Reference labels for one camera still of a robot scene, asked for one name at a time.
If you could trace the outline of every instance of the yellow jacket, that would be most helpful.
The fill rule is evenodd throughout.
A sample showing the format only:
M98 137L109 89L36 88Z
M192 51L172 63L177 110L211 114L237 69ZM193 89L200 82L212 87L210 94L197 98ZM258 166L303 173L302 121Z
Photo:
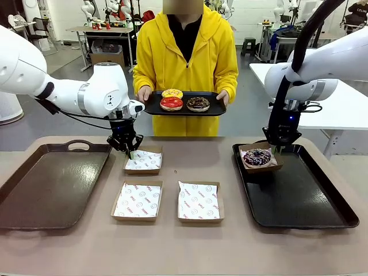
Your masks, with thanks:
M224 89L232 102L238 74L230 24L206 6L188 64L175 43L166 15L159 13L139 32L135 93L144 85L152 91L174 88L220 93ZM153 125L156 136L217 136L219 118L154 116Z

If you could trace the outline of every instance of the person's right hand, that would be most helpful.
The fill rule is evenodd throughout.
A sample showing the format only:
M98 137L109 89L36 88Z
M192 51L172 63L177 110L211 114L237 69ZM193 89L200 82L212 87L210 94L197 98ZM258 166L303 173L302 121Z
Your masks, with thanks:
M137 93L138 101L144 104L144 102L148 100L151 94L152 89L148 85L142 86Z

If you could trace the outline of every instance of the black tray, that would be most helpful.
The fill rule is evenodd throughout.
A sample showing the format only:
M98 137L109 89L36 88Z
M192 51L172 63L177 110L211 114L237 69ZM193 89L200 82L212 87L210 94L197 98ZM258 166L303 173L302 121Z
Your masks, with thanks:
M87 144L89 149L69 149L75 143ZM72 227L111 149L84 140L41 145L0 189L0 229Z
M282 150L278 171L248 174L232 146L255 221L264 227L354 228L359 218L301 145Z
M178 111L166 111L160 107L162 100L162 91L153 92L149 100L145 103L145 110L151 115L169 115L169 116L220 116L226 112L224 101L217 100L215 92L188 92L183 91L183 108ZM209 101L209 109L205 112L193 112L186 107L188 99L193 97L204 97Z

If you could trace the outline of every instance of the yellow frosted donut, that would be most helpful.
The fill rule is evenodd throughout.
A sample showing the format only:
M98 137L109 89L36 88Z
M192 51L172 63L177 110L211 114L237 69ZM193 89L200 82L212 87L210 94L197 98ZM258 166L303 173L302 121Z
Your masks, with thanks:
M183 97L183 92L181 92L178 89L167 89L164 92L162 92L162 97L163 98L177 97L181 99Z

